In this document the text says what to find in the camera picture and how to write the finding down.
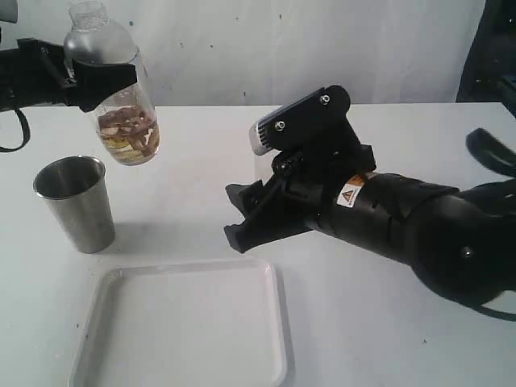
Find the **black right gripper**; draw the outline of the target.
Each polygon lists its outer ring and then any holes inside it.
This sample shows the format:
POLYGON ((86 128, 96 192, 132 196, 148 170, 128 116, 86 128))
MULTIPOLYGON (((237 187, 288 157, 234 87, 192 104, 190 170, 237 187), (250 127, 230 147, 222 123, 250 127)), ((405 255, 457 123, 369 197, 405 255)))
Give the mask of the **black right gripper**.
POLYGON ((377 201, 365 186, 376 161, 347 118, 299 148, 278 152, 267 183, 225 187, 244 216, 223 228, 234 250, 245 253, 308 231, 347 242, 377 237, 377 201))

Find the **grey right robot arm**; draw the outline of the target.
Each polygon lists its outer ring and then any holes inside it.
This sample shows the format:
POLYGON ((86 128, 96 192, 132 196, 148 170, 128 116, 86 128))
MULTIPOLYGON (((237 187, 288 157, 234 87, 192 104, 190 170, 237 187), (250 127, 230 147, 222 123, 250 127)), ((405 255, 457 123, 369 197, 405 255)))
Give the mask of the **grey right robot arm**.
POLYGON ((377 173, 344 120, 280 152, 268 181, 226 187, 243 215, 225 227, 228 243, 246 252, 318 231, 409 266, 442 298, 514 321, 489 302, 515 288, 515 154, 484 128, 465 143, 501 181, 462 190, 377 173))

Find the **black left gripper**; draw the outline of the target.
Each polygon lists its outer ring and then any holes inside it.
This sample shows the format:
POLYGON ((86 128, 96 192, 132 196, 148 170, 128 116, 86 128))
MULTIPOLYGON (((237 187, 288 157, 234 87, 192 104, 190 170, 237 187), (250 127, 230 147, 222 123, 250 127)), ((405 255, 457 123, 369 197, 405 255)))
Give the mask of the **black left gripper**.
POLYGON ((73 60, 74 83, 69 87, 62 46, 34 38, 19 39, 17 44, 1 51, 2 109, 66 103, 87 113, 136 83, 133 64, 73 60))

